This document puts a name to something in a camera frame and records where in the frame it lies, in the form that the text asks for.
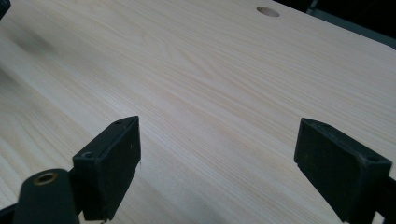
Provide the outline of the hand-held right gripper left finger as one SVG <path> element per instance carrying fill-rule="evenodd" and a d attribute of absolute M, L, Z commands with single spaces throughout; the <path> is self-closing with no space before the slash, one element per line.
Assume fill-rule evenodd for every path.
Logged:
<path fill-rule="evenodd" d="M 139 117 L 112 122 L 73 157 L 77 211 L 89 221 L 111 220 L 141 159 Z"/>

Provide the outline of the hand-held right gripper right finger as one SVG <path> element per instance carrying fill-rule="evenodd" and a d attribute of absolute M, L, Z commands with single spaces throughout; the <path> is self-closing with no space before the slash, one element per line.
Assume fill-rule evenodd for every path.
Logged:
<path fill-rule="evenodd" d="M 392 224 L 392 161 L 333 126 L 303 118 L 294 161 L 341 221 Z"/>

